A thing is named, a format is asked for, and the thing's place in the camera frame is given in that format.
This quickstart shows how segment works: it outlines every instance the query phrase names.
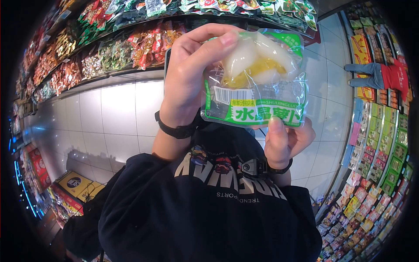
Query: hand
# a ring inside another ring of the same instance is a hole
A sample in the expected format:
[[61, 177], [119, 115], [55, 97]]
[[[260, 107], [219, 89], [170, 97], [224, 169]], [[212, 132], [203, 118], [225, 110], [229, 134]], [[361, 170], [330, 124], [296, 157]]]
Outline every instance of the hand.
[[[244, 30], [235, 26], [209, 23], [174, 42], [160, 108], [163, 123], [176, 128], [193, 121], [201, 106], [204, 69], [231, 53], [241, 31]], [[216, 36], [218, 38], [201, 44]]]
[[282, 120], [272, 117], [265, 138], [265, 156], [273, 169], [284, 169], [291, 158], [308, 147], [316, 137], [310, 118], [295, 129], [286, 128]]

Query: white tiled wall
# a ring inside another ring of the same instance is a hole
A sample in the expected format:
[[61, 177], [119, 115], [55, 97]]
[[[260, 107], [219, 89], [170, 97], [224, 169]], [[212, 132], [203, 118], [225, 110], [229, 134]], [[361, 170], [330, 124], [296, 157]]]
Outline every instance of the white tiled wall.
[[[306, 115], [316, 138], [291, 166], [292, 185], [307, 187], [314, 198], [328, 189], [338, 169], [353, 103], [347, 85], [350, 75], [343, 70], [350, 62], [348, 46], [337, 15], [320, 22], [319, 34], [322, 43], [303, 51], [309, 86]], [[162, 76], [160, 71], [154, 74]], [[40, 104], [36, 115], [25, 118], [25, 125], [32, 126], [28, 136], [40, 149], [52, 180], [74, 170], [105, 183], [129, 157], [151, 152], [158, 130], [154, 113], [162, 100], [162, 81], [75, 92]], [[264, 146], [259, 130], [256, 139]]]

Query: vacuum-sealed pickle package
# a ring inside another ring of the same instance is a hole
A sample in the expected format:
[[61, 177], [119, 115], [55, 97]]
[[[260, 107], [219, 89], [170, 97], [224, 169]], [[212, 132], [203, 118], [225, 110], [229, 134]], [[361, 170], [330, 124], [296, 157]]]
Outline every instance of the vacuum-sealed pickle package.
[[303, 39], [284, 30], [239, 34], [238, 45], [204, 73], [206, 96], [201, 117], [239, 127], [267, 126], [272, 116], [288, 127], [304, 125], [308, 87]]

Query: red shirt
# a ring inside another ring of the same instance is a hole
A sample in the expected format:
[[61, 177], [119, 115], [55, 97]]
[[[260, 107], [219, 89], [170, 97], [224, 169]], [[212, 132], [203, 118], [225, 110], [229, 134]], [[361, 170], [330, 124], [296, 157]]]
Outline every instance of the red shirt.
[[396, 89], [401, 92], [401, 98], [406, 102], [409, 82], [403, 65], [394, 59], [394, 65], [381, 65], [381, 74], [384, 80], [384, 89]]

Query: person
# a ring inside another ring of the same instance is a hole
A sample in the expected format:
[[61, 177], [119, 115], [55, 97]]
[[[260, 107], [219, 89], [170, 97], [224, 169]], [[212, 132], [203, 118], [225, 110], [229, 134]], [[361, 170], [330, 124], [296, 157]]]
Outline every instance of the person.
[[[112, 262], [318, 258], [322, 239], [310, 195], [291, 186], [288, 169], [316, 136], [310, 119], [288, 129], [271, 118], [264, 150], [243, 128], [193, 124], [204, 69], [237, 46], [240, 31], [209, 23], [174, 42], [152, 154], [127, 160], [99, 221], [99, 240]], [[182, 137], [178, 131], [191, 125], [194, 132]], [[265, 178], [243, 172], [244, 163], [264, 157], [286, 172]]]
[[125, 169], [121, 168], [99, 191], [96, 196], [83, 205], [83, 216], [70, 217], [65, 223], [62, 234], [66, 248], [65, 260], [72, 262], [92, 261], [101, 254], [98, 223], [102, 208], [112, 187]]
[[348, 80], [350, 86], [369, 86], [375, 89], [395, 89], [401, 93], [401, 98], [406, 102], [409, 91], [409, 81], [404, 66], [392, 57], [389, 58], [392, 65], [369, 63], [365, 65], [347, 64], [346, 71], [360, 72], [371, 75], [366, 78], [354, 78]]

